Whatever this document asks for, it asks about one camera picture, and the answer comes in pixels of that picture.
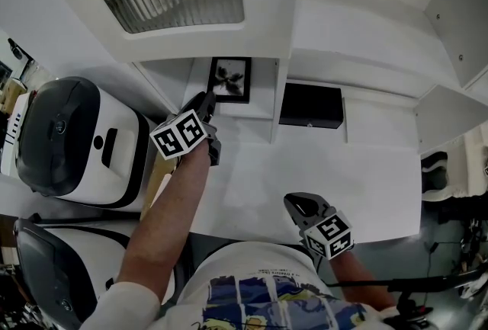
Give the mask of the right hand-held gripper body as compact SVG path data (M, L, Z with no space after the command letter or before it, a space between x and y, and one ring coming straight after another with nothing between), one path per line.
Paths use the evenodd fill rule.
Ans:
M353 247L352 226L338 210L304 232L306 247L326 259L333 259Z

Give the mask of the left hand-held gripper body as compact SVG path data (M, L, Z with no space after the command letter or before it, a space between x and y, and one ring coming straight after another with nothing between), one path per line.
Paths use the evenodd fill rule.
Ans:
M187 155L206 140L210 164L219 165L221 143L217 138L217 128L202 121L194 109L158 125L150 133L150 138L165 160Z

